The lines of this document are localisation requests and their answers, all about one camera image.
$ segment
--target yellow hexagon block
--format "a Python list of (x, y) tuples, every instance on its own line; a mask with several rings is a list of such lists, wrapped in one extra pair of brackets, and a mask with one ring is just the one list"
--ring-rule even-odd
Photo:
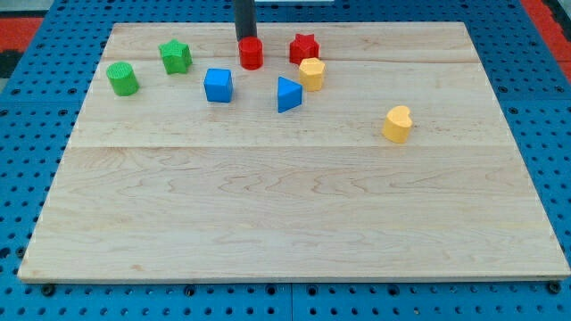
[(300, 63), (300, 83), (305, 91), (317, 91), (323, 87), (325, 63), (318, 58), (303, 59)]
[(406, 143), (412, 128), (410, 109), (407, 106), (396, 106), (387, 114), (383, 125), (383, 136), (391, 142)]

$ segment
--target toy block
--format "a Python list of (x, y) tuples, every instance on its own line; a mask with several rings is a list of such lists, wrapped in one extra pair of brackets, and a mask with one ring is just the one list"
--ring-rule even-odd
[(245, 37), (238, 42), (240, 64), (244, 69), (257, 70), (264, 64), (263, 45), (257, 37)]
[(301, 105), (302, 94), (302, 85), (287, 78), (277, 78), (277, 112), (289, 111)]
[(289, 62), (299, 65), (307, 58), (319, 58), (319, 44), (314, 35), (295, 34), (295, 40), (289, 44)]
[(230, 103), (232, 100), (232, 72), (230, 70), (213, 69), (206, 71), (204, 77), (206, 100), (216, 103)]
[(300, 82), (305, 91), (318, 91), (323, 87), (325, 63), (318, 58), (303, 59), (300, 64)]
[(161, 53), (164, 69), (169, 75), (173, 73), (187, 73), (188, 66), (193, 63), (188, 45), (178, 42), (177, 39), (172, 39), (166, 44), (159, 45), (159, 52)]
[(106, 73), (116, 95), (128, 96), (139, 90), (135, 72), (128, 62), (115, 62), (107, 67)]
[(396, 106), (387, 114), (383, 125), (383, 136), (395, 143), (406, 143), (412, 128), (410, 109), (407, 106)]

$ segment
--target green cylinder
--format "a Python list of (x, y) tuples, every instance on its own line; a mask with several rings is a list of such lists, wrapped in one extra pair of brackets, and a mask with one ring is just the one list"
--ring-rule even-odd
[(128, 62), (115, 62), (107, 68), (107, 78), (115, 94), (132, 95), (139, 89), (133, 67)]

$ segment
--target blue pegboard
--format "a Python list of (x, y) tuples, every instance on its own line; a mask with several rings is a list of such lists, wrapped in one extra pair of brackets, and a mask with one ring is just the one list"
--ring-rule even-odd
[[(114, 22), (232, 21), (231, 1), (56, 0), (0, 96), (0, 319), (571, 319), (571, 283), (22, 284), (16, 277)], [(263, 5), (259, 21), (464, 21), (571, 259), (571, 87), (516, 0)]]

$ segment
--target black pole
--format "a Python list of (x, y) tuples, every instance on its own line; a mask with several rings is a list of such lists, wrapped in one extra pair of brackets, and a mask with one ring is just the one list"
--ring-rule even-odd
[(257, 37), (256, 5), (254, 0), (232, 0), (234, 4), (234, 23), (236, 24), (236, 39)]

